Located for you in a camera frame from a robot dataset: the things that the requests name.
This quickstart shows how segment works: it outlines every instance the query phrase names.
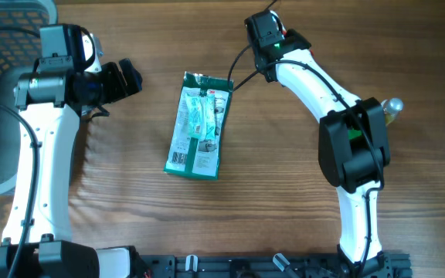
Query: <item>green and white package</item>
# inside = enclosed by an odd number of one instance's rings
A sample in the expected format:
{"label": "green and white package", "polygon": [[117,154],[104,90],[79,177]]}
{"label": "green and white package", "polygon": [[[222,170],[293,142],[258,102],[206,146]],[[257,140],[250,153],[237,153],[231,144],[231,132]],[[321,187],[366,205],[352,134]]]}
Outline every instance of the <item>green and white package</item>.
{"label": "green and white package", "polygon": [[226,79],[185,73],[165,172],[217,179],[233,82],[230,86]]}

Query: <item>clear bottle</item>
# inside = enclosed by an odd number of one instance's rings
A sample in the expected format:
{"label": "clear bottle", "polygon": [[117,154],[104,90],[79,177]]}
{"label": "clear bottle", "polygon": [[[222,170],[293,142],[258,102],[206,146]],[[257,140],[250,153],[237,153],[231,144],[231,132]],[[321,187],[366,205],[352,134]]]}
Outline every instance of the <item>clear bottle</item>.
{"label": "clear bottle", "polygon": [[397,117],[399,112],[403,110],[403,101],[399,98],[392,98],[382,102],[382,109],[384,110],[384,118],[386,119],[386,126],[391,124]]}

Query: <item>wooden tabletop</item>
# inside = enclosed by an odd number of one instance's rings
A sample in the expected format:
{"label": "wooden tabletop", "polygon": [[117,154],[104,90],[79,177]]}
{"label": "wooden tabletop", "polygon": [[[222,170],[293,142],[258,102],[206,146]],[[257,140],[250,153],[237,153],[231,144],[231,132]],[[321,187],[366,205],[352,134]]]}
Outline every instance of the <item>wooden tabletop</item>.
{"label": "wooden tabletop", "polygon": [[[247,44],[243,20],[265,1],[59,5],[88,28],[102,62],[129,57],[144,89],[108,105],[76,142],[73,239],[142,254],[334,253],[338,197],[318,166],[318,124],[278,83],[235,92],[218,181],[163,172],[185,71],[225,77]],[[412,258],[415,277],[445,277],[445,2],[288,1],[277,11],[313,45],[332,78],[361,98],[400,97],[391,165],[379,197],[385,250]],[[248,52],[234,79],[254,70]],[[0,197],[0,237],[12,197]]]}

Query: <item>gray plastic basket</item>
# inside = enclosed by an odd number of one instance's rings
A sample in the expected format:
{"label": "gray plastic basket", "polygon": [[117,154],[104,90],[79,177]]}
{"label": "gray plastic basket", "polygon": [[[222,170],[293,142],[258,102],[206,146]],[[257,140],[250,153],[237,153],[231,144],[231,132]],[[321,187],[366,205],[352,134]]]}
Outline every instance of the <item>gray plastic basket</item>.
{"label": "gray plastic basket", "polygon": [[[42,25],[56,24],[57,17],[52,0],[0,1],[0,26],[39,32]],[[39,57],[40,39],[22,32],[0,32],[0,103],[15,107],[13,87],[22,73],[32,71],[33,62]],[[0,110],[0,194],[13,192],[19,149],[19,123]]]}

